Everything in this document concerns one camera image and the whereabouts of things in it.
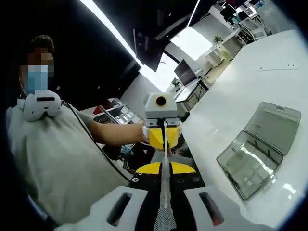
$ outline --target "black ceiling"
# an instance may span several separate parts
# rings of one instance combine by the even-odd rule
[[[155,37],[193,11],[197,0],[95,0],[133,48],[133,28]],[[202,0],[194,20],[203,16],[213,0]],[[23,44],[39,34],[54,40],[52,89],[78,109],[120,97],[138,74],[139,66],[125,73],[132,57],[100,20],[78,0],[25,0],[13,6],[9,60]],[[187,22],[169,34],[177,33]],[[16,85],[16,73],[9,80]]]

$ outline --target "face mask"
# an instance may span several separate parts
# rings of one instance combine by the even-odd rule
[[[28,66],[28,83],[24,87],[24,91],[27,95],[35,93],[35,90],[47,90],[48,89],[48,75],[49,72],[53,72],[52,66],[36,65]]]

